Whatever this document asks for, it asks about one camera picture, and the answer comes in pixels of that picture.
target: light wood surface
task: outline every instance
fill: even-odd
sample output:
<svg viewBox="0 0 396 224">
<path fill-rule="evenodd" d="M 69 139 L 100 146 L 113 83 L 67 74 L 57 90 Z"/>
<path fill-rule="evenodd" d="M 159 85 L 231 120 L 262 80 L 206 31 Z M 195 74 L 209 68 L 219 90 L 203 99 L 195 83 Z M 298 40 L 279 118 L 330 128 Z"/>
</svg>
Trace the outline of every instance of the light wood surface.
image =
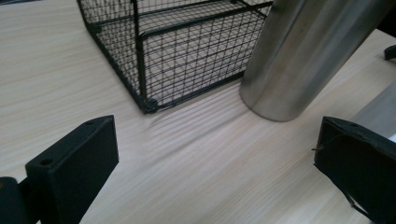
<svg viewBox="0 0 396 224">
<path fill-rule="evenodd" d="M 143 116 L 75 1 L 0 7 L 0 176 L 80 123 L 116 119 L 120 164 L 81 223 L 370 223 L 314 166 L 323 116 L 352 119 L 391 82 L 374 31 L 297 119 L 250 112 L 238 84 Z"/>
</svg>

